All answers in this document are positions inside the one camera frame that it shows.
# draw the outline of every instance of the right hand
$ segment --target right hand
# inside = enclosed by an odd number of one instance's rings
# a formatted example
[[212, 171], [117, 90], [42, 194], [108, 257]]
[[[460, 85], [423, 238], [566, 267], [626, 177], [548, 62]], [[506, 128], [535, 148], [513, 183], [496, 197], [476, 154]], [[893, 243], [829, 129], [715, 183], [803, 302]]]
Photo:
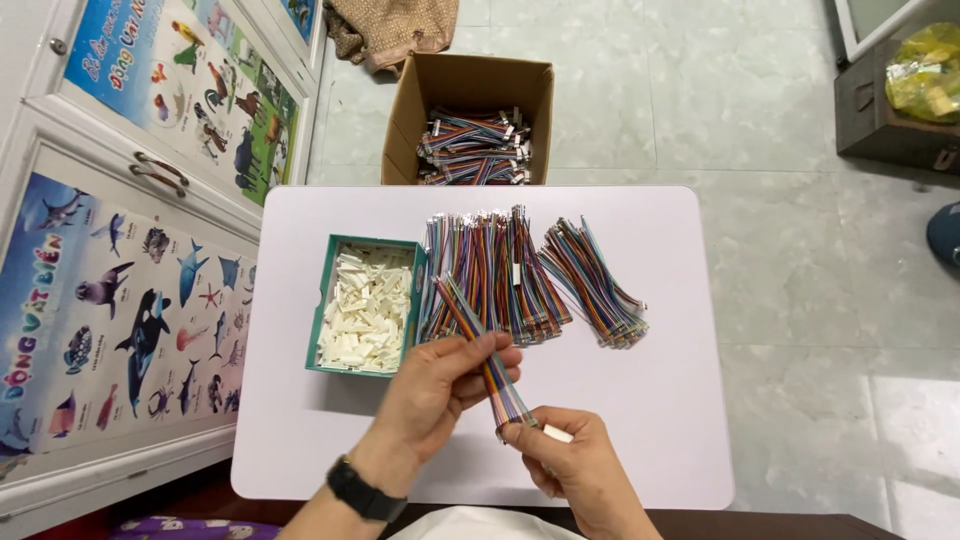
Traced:
[[[613, 450], [603, 420], [592, 412], [540, 406], [530, 411], [540, 425], [573, 435], [569, 443], [525, 424], [503, 429], [507, 444], [523, 454], [530, 478], [547, 497], [562, 497], [580, 531], [592, 540], [660, 538]], [[543, 469], [549, 467], [556, 476]]]

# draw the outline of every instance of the tabletop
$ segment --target tabletop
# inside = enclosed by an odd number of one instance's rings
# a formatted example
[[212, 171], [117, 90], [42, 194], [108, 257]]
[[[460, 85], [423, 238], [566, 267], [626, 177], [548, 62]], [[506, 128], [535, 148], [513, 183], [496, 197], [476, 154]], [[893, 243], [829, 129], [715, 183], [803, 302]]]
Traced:
[[[437, 212], [526, 207], [539, 239], [586, 217], [612, 275], [647, 303], [633, 348], [601, 348], [576, 315], [524, 349], [516, 390], [531, 408], [591, 410], [649, 508], [721, 509], [733, 499], [723, 383], [700, 207], [692, 190], [634, 186], [282, 186], [264, 210], [231, 482], [249, 499], [309, 499], [370, 425], [390, 380], [304, 369], [327, 238], [422, 241]], [[421, 471], [412, 503], [563, 505], [543, 496], [490, 407], [461, 417]]]

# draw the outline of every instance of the black watch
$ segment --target black watch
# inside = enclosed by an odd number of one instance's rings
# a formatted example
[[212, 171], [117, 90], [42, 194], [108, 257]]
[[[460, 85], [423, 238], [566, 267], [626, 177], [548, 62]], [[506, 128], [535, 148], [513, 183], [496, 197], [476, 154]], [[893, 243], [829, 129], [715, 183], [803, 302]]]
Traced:
[[326, 485], [333, 495], [353, 508], [365, 520], [393, 523], [403, 508], [406, 498], [387, 497], [379, 489], [360, 478], [346, 455], [337, 458], [337, 462], [326, 473]]

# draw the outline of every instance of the animal poster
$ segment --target animal poster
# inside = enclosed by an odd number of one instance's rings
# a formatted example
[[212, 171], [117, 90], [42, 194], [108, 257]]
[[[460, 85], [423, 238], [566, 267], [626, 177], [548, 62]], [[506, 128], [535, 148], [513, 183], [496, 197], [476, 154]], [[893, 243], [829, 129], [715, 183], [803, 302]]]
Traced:
[[310, 33], [313, 31], [313, 11], [317, 0], [277, 0], [283, 4], [290, 19], [294, 21], [300, 35], [309, 43]]
[[0, 271], [0, 479], [236, 411], [256, 266], [34, 173]]
[[216, 0], [88, 0], [64, 77], [263, 206], [300, 108]]

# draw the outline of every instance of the rainbow ribbon cable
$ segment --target rainbow ribbon cable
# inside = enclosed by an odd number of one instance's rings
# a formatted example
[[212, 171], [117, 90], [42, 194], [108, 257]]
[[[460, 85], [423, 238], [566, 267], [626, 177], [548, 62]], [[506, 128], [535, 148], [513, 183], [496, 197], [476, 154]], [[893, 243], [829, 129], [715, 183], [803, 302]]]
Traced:
[[[523, 206], [510, 213], [436, 214], [424, 241], [428, 276], [449, 274], [465, 291], [482, 328], [509, 332], [517, 344], [561, 334], [573, 318], [537, 256]], [[420, 310], [420, 340], [461, 333], [429, 283]]]
[[529, 134], [516, 107], [512, 115], [434, 109], [417, 147], [428, 164], [420, 176], [427, 185], [529, 184]]
[[[460, 325], [464, 337], [472, 341], [486, 331], [477, 314], [470, 309], [464, 291], [460, 290], [449, 274], [431, 281], [436, 285], [437, 292], [449, 308], [451, 315]], [[487, 386], [487, 393], [490, 395], [493, 420], [496, 422], [496, 436], [500, 442], [504, 442], [502, 432], [507, 424], [528, 424], [536, 427], [537, 419], [530, 416], [530, 411], [516, 393], [514, 384], [507, 376], [507, 370], [503, 367], [503, 361], [500, 360], [500, 355], [496, 351], [484, 361], [481, 371], [484, 385]]]
[[577, 298], [600, 343], [616, 349], [633, 346], [649, 326], [639, 313], [647, 305], [628, 295], [607, 269], [587, 220], [577, 228], [559, 219], [538, 250], [543, 267]]

